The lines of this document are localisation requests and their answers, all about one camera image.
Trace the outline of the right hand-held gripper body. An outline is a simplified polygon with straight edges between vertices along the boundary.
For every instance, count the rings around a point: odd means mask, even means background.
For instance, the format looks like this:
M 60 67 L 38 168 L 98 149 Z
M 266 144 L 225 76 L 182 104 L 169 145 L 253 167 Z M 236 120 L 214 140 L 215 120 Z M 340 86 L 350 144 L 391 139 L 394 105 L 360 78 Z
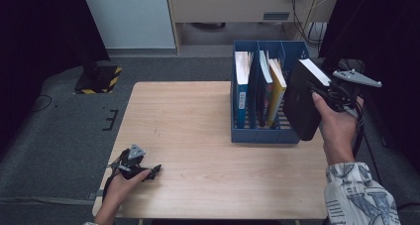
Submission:
M 382 87 L 380 81 L 373 80 L 355 69 L 335 70 L 327 91 L 327 104 L 336 112 L 354 110 L 360 85 Z

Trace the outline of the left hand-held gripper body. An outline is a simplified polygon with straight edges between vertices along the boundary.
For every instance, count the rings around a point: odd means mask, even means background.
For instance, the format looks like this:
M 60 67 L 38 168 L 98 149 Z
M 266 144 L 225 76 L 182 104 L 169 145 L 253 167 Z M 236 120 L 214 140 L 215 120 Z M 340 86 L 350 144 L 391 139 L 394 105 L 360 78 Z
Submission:
M 145 154 L 146 152 L 143 149 L 133 144 L 112 163 L 112 174 L 116 175 L 119 172 L 125 179 L 133 178 L 144 170 L 141 167 L 141 162 Z

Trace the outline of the black hardcover book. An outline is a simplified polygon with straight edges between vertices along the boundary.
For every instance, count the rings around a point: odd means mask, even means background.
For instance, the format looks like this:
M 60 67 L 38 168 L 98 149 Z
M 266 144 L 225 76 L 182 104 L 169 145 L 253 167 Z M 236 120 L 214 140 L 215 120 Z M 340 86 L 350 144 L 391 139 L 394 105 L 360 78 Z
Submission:
M 331 79 L 310 59 L 298 59 L 288 78 L 283 112 L 301 141 L 311 141 L 320 124 L 321 115 L 314 105 L 309 81 L 329 88 Z

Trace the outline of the yellow paperback book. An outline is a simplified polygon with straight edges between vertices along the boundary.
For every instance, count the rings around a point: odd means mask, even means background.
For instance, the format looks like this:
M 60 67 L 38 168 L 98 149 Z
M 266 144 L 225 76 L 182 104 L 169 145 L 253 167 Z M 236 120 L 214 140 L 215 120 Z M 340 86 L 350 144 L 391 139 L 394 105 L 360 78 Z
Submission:
M 276 58 L 270 58 L 268 63 L 270 66 L 272 84 L 267 124 L 271 127 L 274 124 L 287 85 L 281 71 L 279 60 Z

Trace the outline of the illustrated blue paperback book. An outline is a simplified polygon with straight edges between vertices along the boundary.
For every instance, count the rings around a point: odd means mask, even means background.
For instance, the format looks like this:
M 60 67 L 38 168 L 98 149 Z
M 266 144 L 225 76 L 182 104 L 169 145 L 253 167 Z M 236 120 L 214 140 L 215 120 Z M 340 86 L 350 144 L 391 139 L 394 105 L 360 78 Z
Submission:
M 259 51 L 260 54 L 260 73 L 258 81 L 258 117 L 261 127 L 264 127 L 268 116 L 268 106 L 270 100 L 272 78 L 269 72 L 269 65 L 265 51 Z

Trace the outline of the blue plastic file rack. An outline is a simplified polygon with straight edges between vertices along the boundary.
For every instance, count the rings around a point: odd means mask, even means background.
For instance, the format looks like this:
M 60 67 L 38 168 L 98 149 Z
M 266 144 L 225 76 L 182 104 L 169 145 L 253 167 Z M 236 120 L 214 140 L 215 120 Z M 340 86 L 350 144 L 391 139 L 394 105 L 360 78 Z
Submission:
M 280 59 L 285 79 L 292 73 L 298 59 L 309 56 L 306 45 L 301 41 L 234 41 L 233 53 L 248 52 L 254 55 L 251 78 L 245 86 L 238 83 L 236 57 L 233 56 L 231 80 L 231 141 L 233 143 L 255 144 L 297 144 L 300 139 L 279 106 L 271 126 L 260 125 L 257 110 L 258 81 L 262 75 L 259 68 L 259 52 Z

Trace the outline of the person's left hand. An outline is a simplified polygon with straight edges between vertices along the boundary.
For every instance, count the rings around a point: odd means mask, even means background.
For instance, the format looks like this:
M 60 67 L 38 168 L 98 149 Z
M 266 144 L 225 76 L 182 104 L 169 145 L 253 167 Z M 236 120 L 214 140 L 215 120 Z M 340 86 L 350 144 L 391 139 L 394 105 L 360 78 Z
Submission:
M 108 186 L 104 202 L 114 205 L 121 204 L 150 172 L 149 169 L 143 170 L 131 179 L 125 179 L 119 172 L 116 173 Z

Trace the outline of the person's right hand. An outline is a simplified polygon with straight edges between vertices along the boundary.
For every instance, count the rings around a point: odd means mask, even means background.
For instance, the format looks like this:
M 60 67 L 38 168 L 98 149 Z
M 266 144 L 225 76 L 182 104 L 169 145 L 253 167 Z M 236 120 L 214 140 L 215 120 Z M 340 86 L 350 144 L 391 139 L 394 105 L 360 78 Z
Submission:
M 352 161 L 352 142 L 357 132 L 358 120 L 349 113 L 332 110 L 316 92 L 312 93 L 312 99 L 322 118 L 321 135 L 327 160 L 331 164 Z

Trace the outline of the black curtain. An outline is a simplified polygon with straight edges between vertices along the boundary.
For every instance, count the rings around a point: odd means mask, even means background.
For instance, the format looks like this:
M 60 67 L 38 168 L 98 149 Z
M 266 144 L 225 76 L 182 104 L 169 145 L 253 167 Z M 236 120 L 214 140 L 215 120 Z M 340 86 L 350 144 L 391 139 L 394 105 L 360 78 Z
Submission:
M 98 80 L 108 58 L 86 0 L 0 0 L 0 156 L 47 78 L 82 65 Z
M 382 82 L 368 91 L 390 143 L 420 172 L 420 0 L 337 0 L 320 56 L 359 59 Z

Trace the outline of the grey cabinet label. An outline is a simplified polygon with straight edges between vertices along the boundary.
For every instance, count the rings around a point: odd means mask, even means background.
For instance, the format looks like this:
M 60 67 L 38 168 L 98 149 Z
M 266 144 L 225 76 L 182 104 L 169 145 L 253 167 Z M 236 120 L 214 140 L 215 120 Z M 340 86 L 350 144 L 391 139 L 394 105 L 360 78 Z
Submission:
M 264 12 L 262 19 L 264 21 L 286 21 L 289 16 L 289 12 Z

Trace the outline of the black stand with striped base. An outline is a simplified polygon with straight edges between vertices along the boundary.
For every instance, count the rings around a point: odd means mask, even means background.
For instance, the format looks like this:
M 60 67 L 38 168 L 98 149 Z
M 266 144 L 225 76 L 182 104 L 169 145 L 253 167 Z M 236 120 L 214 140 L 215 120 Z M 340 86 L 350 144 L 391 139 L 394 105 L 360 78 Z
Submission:
M 96 61 L 81 39 L 74 40 L 74 52 L 83 72 L 74 86 L 77 94 L 109 93 L 118 80 L 121 67 L 110 60 Z

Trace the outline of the beige wooden cabinet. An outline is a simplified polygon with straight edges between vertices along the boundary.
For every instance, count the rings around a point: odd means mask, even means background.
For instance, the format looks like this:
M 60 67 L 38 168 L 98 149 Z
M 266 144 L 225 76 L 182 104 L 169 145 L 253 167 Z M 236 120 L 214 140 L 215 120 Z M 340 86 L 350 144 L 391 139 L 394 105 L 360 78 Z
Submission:
M 308 37 L 310 25 L 327 23 L 337 0 L 167 0 L 174 42 L 182 46 L 188 24 L 279 23 L 291 40 Z M 286 21 L 264 21 L 264 12 L 289 12 Z

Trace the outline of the white panel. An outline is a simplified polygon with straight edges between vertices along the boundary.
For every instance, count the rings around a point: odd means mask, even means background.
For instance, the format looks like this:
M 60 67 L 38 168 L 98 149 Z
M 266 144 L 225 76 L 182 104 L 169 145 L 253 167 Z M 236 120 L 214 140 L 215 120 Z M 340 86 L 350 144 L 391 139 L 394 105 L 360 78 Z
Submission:
M 167 0 L 86 0 L 107 49 L 174 49 Z

